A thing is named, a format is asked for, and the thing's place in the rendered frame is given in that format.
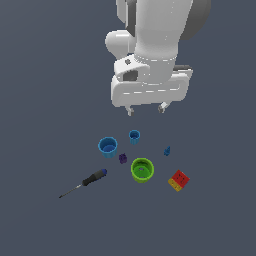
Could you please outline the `small blue cup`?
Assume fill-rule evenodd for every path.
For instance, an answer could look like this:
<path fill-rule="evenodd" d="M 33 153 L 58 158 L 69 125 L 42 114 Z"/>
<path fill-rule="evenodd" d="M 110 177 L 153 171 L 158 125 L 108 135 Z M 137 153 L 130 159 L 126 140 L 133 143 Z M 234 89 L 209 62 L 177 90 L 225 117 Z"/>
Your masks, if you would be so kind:
<path fill-rule="evenodd" d="M 131 130 L 129 132 L 130 143 L 136 145 L 140 139 L 140 132 L 138 130 Z"/>

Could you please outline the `red and yellow cube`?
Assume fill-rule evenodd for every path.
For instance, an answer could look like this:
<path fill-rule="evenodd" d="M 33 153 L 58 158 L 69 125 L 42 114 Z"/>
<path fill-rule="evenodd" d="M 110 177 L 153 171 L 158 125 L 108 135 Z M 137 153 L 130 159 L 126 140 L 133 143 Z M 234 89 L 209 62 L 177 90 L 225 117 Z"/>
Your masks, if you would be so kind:
<path fill-rule="evenodd" d="M 190 178 L 187 175 L 180 170 L 177 170 L 176 173 L 168 180 L 168 184 L 179 192 L 185 187 L 189 180 Z"/>

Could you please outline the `green cup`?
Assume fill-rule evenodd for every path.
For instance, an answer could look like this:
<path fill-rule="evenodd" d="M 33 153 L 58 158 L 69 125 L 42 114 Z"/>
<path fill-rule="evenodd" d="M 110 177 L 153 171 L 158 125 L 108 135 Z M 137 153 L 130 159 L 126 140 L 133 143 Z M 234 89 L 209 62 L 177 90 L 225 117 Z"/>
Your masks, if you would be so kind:
<path fill-rule="evenodd" d="M 146 183 L 154 175 L 154 165 L 147 158 L 136 158 L 131 164 L 131 174 L 136 182 Z"/>

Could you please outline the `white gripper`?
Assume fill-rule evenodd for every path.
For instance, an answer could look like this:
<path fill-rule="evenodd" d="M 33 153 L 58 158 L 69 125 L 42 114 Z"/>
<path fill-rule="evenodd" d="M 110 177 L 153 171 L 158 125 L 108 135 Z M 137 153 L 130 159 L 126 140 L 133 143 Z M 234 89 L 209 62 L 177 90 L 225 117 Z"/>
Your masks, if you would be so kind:
<path fill-rule="evenodd" d="M 150 66 L 139 63 L 133 55 L 114 63 L 111 82 L 111 101 L 115 107 L 125 106 L 128 116 L 134 116 L 131 105 L 161 103 L 163 114 L 172 101 L 185 98 L 193 69 L 189 65 L 175 65 L 170 79 L 164 83 L 148 83 Z"/>

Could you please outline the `large blue cup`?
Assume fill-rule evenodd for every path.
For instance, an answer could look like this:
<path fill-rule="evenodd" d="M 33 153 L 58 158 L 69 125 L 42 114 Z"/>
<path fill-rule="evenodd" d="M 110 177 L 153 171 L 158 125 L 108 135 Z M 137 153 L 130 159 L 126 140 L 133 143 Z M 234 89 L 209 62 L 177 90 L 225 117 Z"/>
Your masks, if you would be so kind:
<path fill-rule="evenodd" d="M 113 137 L 104 137 L 98 143 L 98 149 L 105 158 L 113 158 L 117 153 L 118 143 Z"/>

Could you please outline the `black handled screwdriver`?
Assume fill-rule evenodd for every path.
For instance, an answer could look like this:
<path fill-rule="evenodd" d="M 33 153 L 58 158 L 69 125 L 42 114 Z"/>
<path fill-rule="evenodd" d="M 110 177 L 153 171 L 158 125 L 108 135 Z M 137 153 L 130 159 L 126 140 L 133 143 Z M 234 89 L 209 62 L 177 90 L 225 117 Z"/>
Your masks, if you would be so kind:
<path fill-rule="evenodd" d="M 77 185 L 75 188 L 71 189 L 71 191 L 74 191 L 81 186 L 88 186 L 90 183 L 95 182 L 107 175 L 107 170 L 106 169 L 101 169 L 95 173 L 93 173 L 90 177 L 84 179 L 80 185 Z"/>

